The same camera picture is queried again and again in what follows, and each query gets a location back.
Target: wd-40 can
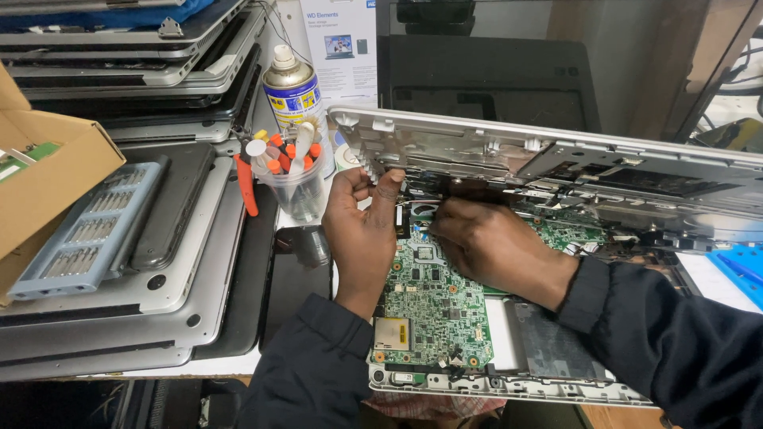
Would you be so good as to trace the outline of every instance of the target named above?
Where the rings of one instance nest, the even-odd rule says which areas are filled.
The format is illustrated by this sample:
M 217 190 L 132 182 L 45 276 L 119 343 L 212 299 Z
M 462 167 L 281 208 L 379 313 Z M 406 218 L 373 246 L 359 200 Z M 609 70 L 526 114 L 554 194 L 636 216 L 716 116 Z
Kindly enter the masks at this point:
M 323 147 L 322 153 L 333 159 L 326 109 L 320 100 L 318 76 L 313 67 L 297 60 L 289 46 L 278 45 L 273 63 L 262 75 L 262 83 L 281 132 L 290 122 L 311 122 L 316 130 L 314 141 Z M 327 162 L 324 168 L 324 177 L 328 177 L 334 171 L 334 163 Z

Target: hand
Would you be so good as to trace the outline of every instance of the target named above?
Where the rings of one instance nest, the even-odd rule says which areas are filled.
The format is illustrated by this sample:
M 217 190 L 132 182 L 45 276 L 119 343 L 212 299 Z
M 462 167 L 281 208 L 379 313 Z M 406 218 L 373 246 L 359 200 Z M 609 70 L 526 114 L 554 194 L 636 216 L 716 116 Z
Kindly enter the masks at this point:
M 397 238 L 394 206 L 405 171 L 393 169 L 374 187 L 362 168 L 338 173 L 333 180 L 323 226 L 339 270 L 334 301 L 370 320 L 389 274 Z M 358 203 L 373 197 L 361 211 Z
M 556 311 L 579 259 L 546 246 L 509 208 L 450 198 L 430 226 L 464 276 Z

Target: bit holder tray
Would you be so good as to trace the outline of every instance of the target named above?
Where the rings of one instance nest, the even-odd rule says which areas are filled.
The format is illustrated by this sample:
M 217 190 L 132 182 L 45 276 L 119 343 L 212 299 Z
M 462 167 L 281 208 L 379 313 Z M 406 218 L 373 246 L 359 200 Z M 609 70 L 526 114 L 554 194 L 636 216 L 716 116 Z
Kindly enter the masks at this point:
M 160 171 L 158 163 L 122 166 L 80 198 L 8 297 L 30 300 L 98 289 Z

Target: black jacket sleeve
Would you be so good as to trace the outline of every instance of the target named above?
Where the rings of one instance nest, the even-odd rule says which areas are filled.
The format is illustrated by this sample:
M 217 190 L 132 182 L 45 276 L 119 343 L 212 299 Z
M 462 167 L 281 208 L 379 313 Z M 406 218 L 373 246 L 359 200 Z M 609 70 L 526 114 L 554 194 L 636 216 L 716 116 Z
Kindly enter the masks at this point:
M 237 427 L 356 427 L 372 337 L 369 322 L 310 295 L 260 357 Z
M 684 429 L 763 427 L 763 315 L 680 295 L 650 269 L 585 257 L 559 322 Z

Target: red pliers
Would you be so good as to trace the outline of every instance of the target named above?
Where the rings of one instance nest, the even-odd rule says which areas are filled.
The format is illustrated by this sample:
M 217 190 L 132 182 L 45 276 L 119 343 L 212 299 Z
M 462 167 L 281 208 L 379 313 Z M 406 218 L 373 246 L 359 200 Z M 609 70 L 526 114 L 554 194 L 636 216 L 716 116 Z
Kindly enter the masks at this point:
M 246 212 L 249 213 L 249 216 L 254 217 L 259 214 L 259 209 L 254 200 L 252 157 L 246 153 L 246 145 L 252 141 L 252 137 L 241 127 L 234 128 L 233 133 L 236 135 L 239 142 L 241 142 L 241 153 L 233 155 L 233 159 L 236 160 L 236 173 L 238 174 L 239 188 L 241 188 L 241 196 L 243 197 L 243 204 L 246 207 Z

